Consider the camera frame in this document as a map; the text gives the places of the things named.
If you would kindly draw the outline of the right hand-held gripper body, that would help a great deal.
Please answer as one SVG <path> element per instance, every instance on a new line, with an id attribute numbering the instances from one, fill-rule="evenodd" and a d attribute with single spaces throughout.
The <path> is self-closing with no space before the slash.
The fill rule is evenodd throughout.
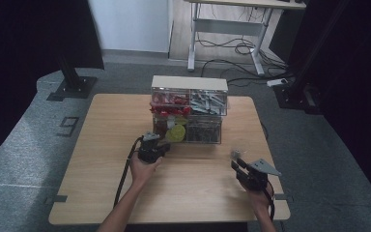
<path id="1" fill-rule="evenodd" d="M 258 159 L 254 162 L 247 163 L 248 169 L 240 167 L 243 174 L 236 178 L 242 185 L 250 190 L 263 190 L 269 182 L 269 175 L 280 176 L 281 173 L 271 166 L 264 159 Z"/>

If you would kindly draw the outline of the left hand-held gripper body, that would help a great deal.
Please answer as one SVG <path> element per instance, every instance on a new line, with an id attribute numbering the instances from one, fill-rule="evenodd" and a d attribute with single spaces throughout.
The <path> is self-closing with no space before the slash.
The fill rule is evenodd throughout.
<path id="1" fill-rule="evenodd" d="M 138 149 L 138 158 L 146 163 L 154 163 L 158 158 L 160 148 L 159 135 L 153 132 L 146 132 L 141 138 L 140 148 Z"/>

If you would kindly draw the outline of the clear glass cup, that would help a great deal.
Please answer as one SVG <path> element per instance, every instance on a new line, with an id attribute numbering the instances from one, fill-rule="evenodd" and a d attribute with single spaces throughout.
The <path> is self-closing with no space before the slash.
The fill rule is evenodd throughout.
<path id="1" fill-rule="evenodd" d="M 237 159 L 248 160 L 249 154 L 244 147 L 233 147 L 231 149 L 230 157 L 232 160 Z"/>

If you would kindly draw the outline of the large yellow-green round capsule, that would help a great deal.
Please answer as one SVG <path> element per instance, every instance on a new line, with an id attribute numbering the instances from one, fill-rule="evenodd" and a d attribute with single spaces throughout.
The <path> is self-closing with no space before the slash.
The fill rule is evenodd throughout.
<path id="1" fill-rule="evenodd" d="M 182 125 L 175 125 L 166 132 L 166 139 L 170 142 L 181 142 L 186 135 L 186 128 Z"/>

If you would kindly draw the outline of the clear acrylic organizer white top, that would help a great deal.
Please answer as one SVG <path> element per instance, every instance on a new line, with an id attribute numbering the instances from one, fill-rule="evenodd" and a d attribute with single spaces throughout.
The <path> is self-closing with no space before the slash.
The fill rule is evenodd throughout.
<path id="1" fill-rule="evenodd" d="M 187 76 L 165 76 L 155 75 L 152 81 L 151 97 L 154 92 L 168 92 L 176 94 L 188 94 L 189 97 L 193 91 L 221 91 L 227 93 L 228 99 L 228 85 L 225 79 L 221 78 L 206 78 L 206 77 L 187 77 Z M 152 113 L 153 115 L 153 126 L 155 120 L 165 120 L 169 116 L 160 116 Z M 204 125 L 204 126 L 220 126 L 222 129 L 222 120 L 225 116 L 214 116 L 214 115 L 195 115 L 192 113 L 192 109 L 187 116 L 174 116 L 184 117 L 187 119 L 187 123 L 184 125 L 185 134 L 186 130 L 191 125 Z"/>

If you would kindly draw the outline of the person's left hand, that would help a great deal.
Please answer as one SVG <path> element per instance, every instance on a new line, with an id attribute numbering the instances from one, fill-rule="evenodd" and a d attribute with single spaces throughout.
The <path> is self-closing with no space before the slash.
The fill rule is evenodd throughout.
<path id="1" fill-rule="evenodd" d="M 131 188 L 141 191 L 150 181 L 157 168 L 162 164 L 163 158 L 154 163 L 143 162 L 135 152 L 130 159 Z"/>

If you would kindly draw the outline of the person's right hand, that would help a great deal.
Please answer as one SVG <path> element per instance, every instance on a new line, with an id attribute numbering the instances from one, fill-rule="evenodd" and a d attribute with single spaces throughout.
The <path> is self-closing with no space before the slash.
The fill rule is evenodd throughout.
<path id="1" fill-rule="evenodd" d="M 256 216 L 259 216 L 260 214 L 267 215 L 269 213 L 270 207 L 270 201 L 267 198 L 267 195 L 263 193 L 261 190 L 250 190 L 244 185 L 242 185 L 242 187 L 247 194 L 254 214 Z"/>

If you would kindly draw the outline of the dark red round capsule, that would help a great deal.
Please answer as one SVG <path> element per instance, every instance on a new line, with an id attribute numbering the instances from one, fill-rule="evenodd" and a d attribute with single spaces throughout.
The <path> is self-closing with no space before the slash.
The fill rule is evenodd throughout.
<path id="1" fill-rule="evenodd" d="M 165 120 L 154 121 L 154 133 L 158 134 L 161 138 L 164 138 L 167 132 L 167 123 Z"/>

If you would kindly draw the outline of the pile of dark packets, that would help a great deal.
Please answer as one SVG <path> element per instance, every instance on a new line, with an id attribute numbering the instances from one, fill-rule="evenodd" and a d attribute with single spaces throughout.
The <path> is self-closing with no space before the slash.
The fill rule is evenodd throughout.
<path id="1" fill-rule="evenodd" d="M 218 144 L 221 142 L 220 126 L 191 125 L 186 130 L 187 142 Z"/>

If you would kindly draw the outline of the pile of silver packets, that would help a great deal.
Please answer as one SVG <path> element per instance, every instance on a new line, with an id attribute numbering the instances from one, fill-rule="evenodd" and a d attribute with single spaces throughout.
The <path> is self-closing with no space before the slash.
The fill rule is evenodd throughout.
<path id="1" fill-rule="evenodd" d="M 197 115 L 225 116 L 227 93 L 221 91 L 193 91 L 189 98 L 192 113 Z"/>

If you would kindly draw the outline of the white power strip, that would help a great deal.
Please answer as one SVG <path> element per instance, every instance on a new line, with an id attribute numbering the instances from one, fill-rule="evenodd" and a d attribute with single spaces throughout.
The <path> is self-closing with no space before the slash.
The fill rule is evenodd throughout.
<path id="1" fill-rule="evenodd" d="M 268 87 L 278 86 L 278 85 L 285 85 L 288 84 L 289 81 L 286 78 L 278 78 L 267 81 Z"/>

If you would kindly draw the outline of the dark curtain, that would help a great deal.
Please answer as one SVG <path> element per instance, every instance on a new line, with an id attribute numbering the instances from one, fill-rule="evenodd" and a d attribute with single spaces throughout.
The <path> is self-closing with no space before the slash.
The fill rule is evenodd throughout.
<path id="1" fill-rule="evenodd" d="M 349 0 L 317 60 L 325 116 L 371 183 L 371 0 Z"/>
<path id="2" fill-rule="evenodd" d="M 62 61 L 103 67 L 89 0 L 0 0 L 0 146 Z"/>

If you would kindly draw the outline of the white-legged desk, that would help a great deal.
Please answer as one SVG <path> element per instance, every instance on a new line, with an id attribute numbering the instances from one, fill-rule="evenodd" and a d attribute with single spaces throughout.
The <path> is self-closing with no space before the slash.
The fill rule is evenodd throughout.
<path id="1" fill-rule="evenodd" d="M 302 0 L 185 0 L 191 4 L 191 40 L 188 49 L 187 70 L 195 70 L 195 42 L 198 32 L 253 36 L 257 38 L 254 48 L 251 50 L 251 59 L 255 71 L 264 75 L 263 66 L 260 61 L 259 51 L 265 38 L 271 15 L 274 9 L 301 11 L 306 8 Z M 220 19 L 206 19 L 199 17 L 199 7 L 202 4 L 213 4 L 223 6 L 263 8 L 264 18 L 260 22 L 240 22 Z"/>

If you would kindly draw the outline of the black metal stand frame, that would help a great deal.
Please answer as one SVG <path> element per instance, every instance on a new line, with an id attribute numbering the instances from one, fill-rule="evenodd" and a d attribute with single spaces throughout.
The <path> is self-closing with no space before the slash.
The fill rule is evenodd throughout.
<path id="1" fill-rule="evenodd" d="M 299 0 L 304 10 L 283 10 L 270 49 L 287 65 L 295 80 L 273 87 L 281 108 L 320 113 L 320 91 L 315 84 L 317 60 L 349 0 Z"/>

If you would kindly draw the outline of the black stand with base plate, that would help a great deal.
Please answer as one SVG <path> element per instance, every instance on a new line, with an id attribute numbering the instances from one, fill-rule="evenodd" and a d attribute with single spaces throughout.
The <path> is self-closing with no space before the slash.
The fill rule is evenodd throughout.
<path id="1" fill-rule="evenodd" d="M 47 97 L 51 102 L 62 102 L 66 98 L 87 99 L 91 94 L 97 78 L 94 76 L 82 76 L 77 73 L 77 68 L 85 68 L 79 58 L 69 55 L 61 49 L 56 50 L 56 62 L 59 66 L 63 80 L 55 92 Z"/>

